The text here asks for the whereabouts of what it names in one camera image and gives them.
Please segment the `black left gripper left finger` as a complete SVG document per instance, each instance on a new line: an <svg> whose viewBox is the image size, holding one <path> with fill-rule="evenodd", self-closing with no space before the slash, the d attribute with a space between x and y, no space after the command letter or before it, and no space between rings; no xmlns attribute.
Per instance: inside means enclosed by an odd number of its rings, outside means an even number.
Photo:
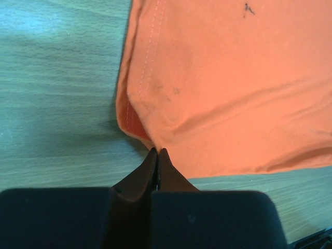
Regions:
<svg viewBox="0 0 332 249"><path fill-rule="evenodd" d="M1 248L146 248L158 154L112 187L1 192Z"/></svg>

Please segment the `orange t shirt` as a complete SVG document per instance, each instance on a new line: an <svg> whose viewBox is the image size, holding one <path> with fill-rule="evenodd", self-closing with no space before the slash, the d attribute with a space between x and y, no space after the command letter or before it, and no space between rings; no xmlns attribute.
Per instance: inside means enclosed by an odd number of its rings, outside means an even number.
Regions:
<svg viewBox="0 0 332 249"><path fill-rule="evenodd" d="M120 129L187 178L331 165L331 1L133 1Z"/></svg>

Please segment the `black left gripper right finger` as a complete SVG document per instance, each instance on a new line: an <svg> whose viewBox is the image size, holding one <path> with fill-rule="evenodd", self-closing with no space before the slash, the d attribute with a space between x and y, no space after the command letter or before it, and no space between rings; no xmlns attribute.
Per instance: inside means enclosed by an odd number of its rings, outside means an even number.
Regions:
<svg viewBox="0 0 332 249"><path fill-rule="evenodd" d="M150 248L287 248L272 200L259 191L199 191L158 157L151 194Z"/></svg>

